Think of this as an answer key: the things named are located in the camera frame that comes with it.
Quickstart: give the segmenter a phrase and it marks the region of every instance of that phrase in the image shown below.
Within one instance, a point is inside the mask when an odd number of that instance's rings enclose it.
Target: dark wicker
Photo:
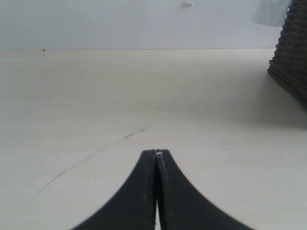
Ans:
[[[292,0],[268,72],[307,108],[307,0]]]

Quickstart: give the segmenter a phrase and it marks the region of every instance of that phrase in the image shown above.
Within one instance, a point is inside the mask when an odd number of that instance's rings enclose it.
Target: wicker basket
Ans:
[[[269,75],[307,108],[307,0],[292,0]]]

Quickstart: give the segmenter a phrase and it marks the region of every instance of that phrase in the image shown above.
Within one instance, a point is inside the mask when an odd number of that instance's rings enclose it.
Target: plastic bag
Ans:
[[[290,4],[291,0],[261,0],[251,21],[268,26],[282,26]]]

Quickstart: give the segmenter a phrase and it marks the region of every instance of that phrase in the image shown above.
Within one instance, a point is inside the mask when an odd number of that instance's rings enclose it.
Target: white table surface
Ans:
[[[272,56],[1,52],[0,229],[72,228],[152,148],[251,227],[307,229],[307,114],[268,77]]]

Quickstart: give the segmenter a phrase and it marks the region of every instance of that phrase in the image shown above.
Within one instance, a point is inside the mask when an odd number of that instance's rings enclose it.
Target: white wall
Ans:
[[[259,0],[0,0],[0,50],[274,47]]]

